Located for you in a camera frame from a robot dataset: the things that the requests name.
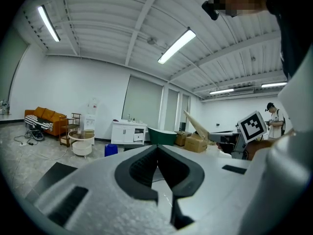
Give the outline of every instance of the blue bucket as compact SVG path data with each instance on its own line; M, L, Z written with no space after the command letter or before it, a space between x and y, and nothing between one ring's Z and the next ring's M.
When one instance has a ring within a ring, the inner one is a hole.
M104 156L110 156L118 153L117 145L116 144L106 144L104 148Z

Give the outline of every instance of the green bathtub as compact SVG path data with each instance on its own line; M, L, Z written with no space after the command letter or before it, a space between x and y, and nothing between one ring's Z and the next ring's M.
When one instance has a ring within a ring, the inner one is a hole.
M151 144L174 145L177 133L174 131L162 131L148 127Z

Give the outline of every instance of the air conditioner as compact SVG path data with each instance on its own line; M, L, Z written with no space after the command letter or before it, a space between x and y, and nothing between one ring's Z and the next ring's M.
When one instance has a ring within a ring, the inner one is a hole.
M234 96L234 95L243 95L243 94L252 94L254 93L253 87L247 87L247 88L238 88L234 89L233 92L230 92L228 96Z

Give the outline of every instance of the open cardboard box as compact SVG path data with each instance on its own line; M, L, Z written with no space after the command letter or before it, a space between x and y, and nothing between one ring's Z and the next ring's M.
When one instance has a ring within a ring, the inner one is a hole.
M193 133L190 137L186 137L185 147L188 151L203 152L207 149L207 142L198 134Z
M186 131L176 131L176 133L177 133L177 137L175 140L175 144L177 144L179 146L184 146L186 138L189 137L191 135L191 133L186 132Z

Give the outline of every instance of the orange sofa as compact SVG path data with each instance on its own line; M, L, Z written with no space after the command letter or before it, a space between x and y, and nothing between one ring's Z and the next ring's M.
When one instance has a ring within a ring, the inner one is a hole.
M67 119L61 119L61 118L66 118L66 115L64 114L57 113L47 108L37 107L36 110L25 110L24 117L27 115L35 115L36 117L43 118L43 119L53 122L52 131L44 130L44 132L46 133L49 133L54 136L58 136L59 134L62 134L66 131L63 128L60 128L60 126L64 126L67 124Z

